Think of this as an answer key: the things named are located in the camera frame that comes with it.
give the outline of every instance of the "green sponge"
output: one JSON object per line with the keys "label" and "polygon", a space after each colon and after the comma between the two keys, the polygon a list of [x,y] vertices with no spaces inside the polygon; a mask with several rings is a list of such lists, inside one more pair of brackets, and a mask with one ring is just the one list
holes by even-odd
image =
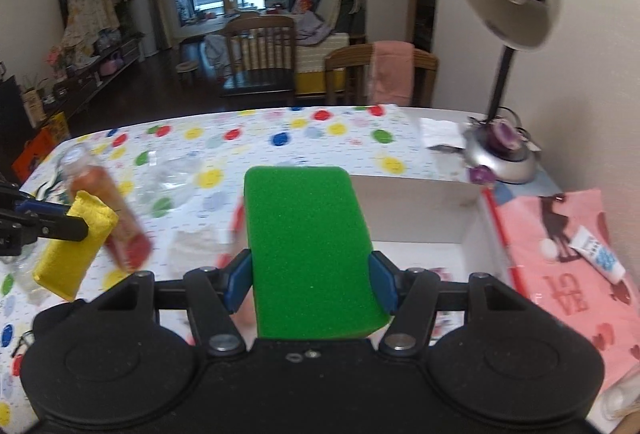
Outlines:
{"label": "green sponge", "polygon": [[338,167],[254,167],[244,177],[258,336],[366,336],[388,322],[369,283],[372,246]]}

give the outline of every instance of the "toothpaste tube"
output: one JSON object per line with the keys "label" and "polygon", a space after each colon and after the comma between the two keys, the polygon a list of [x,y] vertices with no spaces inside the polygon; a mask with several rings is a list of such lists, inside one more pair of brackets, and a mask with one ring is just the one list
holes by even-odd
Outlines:
{"label": "toothpaste tube", "polygon": [[584,226],[578,229],[569,246],[593,264],[593,267],[610,283],[619,283],[625,274],[625,268],[616,255],[601,244]]}

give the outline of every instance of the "stool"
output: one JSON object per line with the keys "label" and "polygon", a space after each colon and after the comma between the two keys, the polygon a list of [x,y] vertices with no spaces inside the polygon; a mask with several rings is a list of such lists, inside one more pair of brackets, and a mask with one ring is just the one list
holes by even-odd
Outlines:
{"label": "stool", "polygon": [[193,85],[193,80],[196,77],[196,71],[198,70],[198,61],[190,60],[188,62],[180,62],[175,67],[175,72],[178,73],[180,80],[183,80],[185,75],[189,75],[191,85]]}

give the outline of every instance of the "pink bag on shelf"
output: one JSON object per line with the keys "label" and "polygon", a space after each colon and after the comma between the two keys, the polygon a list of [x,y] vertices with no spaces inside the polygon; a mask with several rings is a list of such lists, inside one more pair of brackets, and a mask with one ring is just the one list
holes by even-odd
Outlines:
{"label": "pink bag on shelf", "polygon": [[520,290],[587,337],[605,363],[601,390],[640,360],[640,297],[629,274],[611,284],[569,246],[581,226],[609,246],[597,189],[519,197],[498,207]]}

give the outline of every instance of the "sponge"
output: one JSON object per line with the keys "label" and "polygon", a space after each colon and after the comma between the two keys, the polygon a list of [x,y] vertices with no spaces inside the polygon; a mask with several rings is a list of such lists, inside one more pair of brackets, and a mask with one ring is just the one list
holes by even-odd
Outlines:
{"label": "sponge", "polygon": [[338,167],[254,167],[244,178],[258,336],[366,336],[388,322],[369,283],[372,251]]}
{"label": "sponge", "polygon": [[33,270],[34,280],[49,291],[72,301],[98,250],[118,222],[117,214],[100,199],[78,191],[68,216],[83,218],[89,232],[81,241],[52,239]]}

